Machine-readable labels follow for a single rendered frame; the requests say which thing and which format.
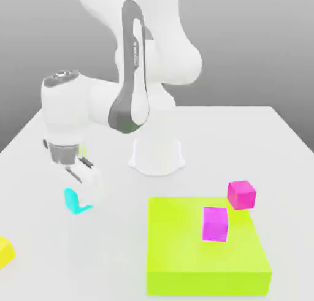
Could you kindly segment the small cyan cube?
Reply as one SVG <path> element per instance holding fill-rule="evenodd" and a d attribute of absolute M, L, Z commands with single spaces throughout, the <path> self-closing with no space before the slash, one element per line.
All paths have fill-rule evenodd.
<path fill-rule="evenodd" d="M 78 215 L 93 208 L 92 205 L 85 205 L 81 207 L 78 196 L 79 195 L 71 188 L 66 188 L 64 190 L 64 201 L 66 207 L 71 213 L 75 215 Z"/>

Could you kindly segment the small yellow cube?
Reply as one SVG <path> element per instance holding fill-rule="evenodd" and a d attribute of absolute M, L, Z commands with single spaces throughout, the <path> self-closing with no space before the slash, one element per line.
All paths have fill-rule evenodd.
<path fill-rule="evenodd" d="M 15 251 L 10 240 L 0 236 L 0 269 L 15 258 Z"/>

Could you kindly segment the small magenta cube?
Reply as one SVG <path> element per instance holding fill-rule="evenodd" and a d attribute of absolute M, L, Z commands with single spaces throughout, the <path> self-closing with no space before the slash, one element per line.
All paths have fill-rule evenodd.
<path fill-rule="evenodd" d="M 229 219 L 226 207 L 203 207 L 203 241 L 226 242 L 228 229 Z"/>

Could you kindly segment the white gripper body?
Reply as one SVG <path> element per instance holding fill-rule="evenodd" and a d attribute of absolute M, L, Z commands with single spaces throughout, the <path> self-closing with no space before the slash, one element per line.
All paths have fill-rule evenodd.
<path fill-rule="evenodd" d="M 78 195 L 80 207 L 96 205 L 102 199 L 101 174 L 95 166 L 88 167 L 84 164 L 66 167 L 66 188 L 73 190 Z"/>

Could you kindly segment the large lime box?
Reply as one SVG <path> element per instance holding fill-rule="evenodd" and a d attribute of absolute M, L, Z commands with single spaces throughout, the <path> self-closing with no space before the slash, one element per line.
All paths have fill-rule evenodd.
<path fill-rule="evenodd" d="M 225 242 L 202 238 L 204 207 L 225 208 Z M 265 296 L 272 269 L 248 210 L 224 197 L 151 197 L 148 296 Z"/>

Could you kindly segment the small pink cube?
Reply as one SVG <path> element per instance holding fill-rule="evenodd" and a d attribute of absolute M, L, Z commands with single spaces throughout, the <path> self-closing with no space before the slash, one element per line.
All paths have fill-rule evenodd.
<path fill-rule="evenodd" d="M 249 181 L 232 181 L 228 184 L 227 199 L 234 210 L 247 210 L 255 206 L 256 190 Z"/>

